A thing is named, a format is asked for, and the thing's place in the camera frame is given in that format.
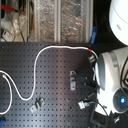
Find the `white robot body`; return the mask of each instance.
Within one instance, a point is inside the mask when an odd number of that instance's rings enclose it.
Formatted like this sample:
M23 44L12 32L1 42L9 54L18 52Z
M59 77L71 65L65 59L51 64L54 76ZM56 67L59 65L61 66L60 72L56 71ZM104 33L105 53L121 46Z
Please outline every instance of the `white robot body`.
M112 0L109 22L115 36L128 45L128 0Z
M99 56L95 65L96 79L100 85L97 98L108 114L110 114L111 111L113 113L123 113L125 111L118 111L118 109L116 109L114 106L114 97L115 93L120 89L120 75L127 56L128 47L106 52ZM123 76L128 69L128 64L126 67ZM105 112L99 105L97 105L95 111L105 115Z

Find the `cable connector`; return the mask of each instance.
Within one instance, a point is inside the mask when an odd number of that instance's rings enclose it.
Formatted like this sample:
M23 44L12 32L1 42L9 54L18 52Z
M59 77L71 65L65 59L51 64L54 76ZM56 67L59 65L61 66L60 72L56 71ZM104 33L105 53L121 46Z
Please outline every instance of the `cable connector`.
M78 104L79 104L80 109L84 109L90 106L88 102L84 102L84 101L80 101Z
M92 65L92 67L94 67L96 63L96 57L92 54L90 57L88 57L88 60L90 64Z

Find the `metal bracket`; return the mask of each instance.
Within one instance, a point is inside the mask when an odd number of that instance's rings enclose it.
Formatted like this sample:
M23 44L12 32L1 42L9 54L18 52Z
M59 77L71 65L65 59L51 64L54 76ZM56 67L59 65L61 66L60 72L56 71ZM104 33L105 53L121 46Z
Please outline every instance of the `metal bracket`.
M76 90L76 81L75 81L75 71L70 71L70 90L75 91Z
M38 111L38 110L42 107L42 105L44 105L44 104L45 104L45 101L44 101L43 98L41 98L40 100L38 100L38 101L35 103L35 105L33 105L33 106L30 108L30 111L31 111L32 113L35 113L35 112Z
M117 123L118 121L120 121L120 117L117 116L116 118L114 118L114 122Z

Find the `optical breadboard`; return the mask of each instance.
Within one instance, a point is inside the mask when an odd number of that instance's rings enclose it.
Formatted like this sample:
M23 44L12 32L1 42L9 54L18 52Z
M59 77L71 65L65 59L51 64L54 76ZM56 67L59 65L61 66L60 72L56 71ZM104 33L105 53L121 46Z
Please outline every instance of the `optical breadboard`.
M57 44L0 43L0 69L13 78L23 97L29 97L32 93L35 57L42 48L49 45ZM99 54L118 46L96 44L92 48ZM6 122L1 128L91 128L93 124L90 123L90 116L93 105L80 110L78 102L94 92L94 89L76 82L76 90L70 90L70 71L81 71L88 78L93 78L89 56L91 56L89 51L79 49L51 48L43 51L37 60L36 88L32 99L22 101L11 83L12 106L4 115ZM40 98L45 100L45 104L32 113L30 108ZM0 111L5 111L9 99L8 84L0 74ZM127 116L122 114L120 122L116 125L111 120L108 122L108 128L115 126L126 128Z

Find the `white cable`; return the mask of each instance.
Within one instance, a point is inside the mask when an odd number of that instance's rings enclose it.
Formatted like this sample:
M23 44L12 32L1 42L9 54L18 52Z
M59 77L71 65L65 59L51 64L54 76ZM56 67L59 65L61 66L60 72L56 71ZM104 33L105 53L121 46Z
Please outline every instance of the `white cable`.
M11 88L10 82L9 82L9 80L7 79L7 77L5 75L3 75L3 78L7 81L8 86L9 86L9 90L10 90L10 103L9 103L9 106L8 106L7 110L5 110L4 112L0 112L0 115L6 114L9 111L9 109L11 108L11 104L12 104L12 88Z
M16 86L15 82L13 81L13 79L11 78L11 76L10 76L8 73L6 73L5 71L0 70L0 73L3 73L4 75L6 75L6 76L10 79L10 81L13 83L13 85L14 85L14 87L15 87L15 89L16 89L16 92L17 92L17 94L18 94L18 96L19 96L22 100L28 101L28 100L30 100L30 99L33 97L33 94L34 94L34 91L35 91L35 86L36 86L36 63L37 63L38 57L40 56L40 54L41 54L43 51L45 51L45 50L47 50L47 49L50 49L50 48L74 49L74 50L75 50L75 49L88 50L88 51L92 52L92 53L96 56L96 58L98 59L98 56L96 55L96 53L95 53L93 50L88 49L88 48L86 48L86 47L48 46L48 47L43 48L43 49L40 50L39 53L37 54L36 59L35 59L35 62L34 62L34 85L33 85L32 93L31 93L30 97L28 97L28 98L23 98L23 97L21 96L21 94L19 93L19 90L17 89L17 86ZM7 77L4 77L4 78L7 80L8 84L9 84L9 88L11 88L10 83L9 83L9 80L7 79Z

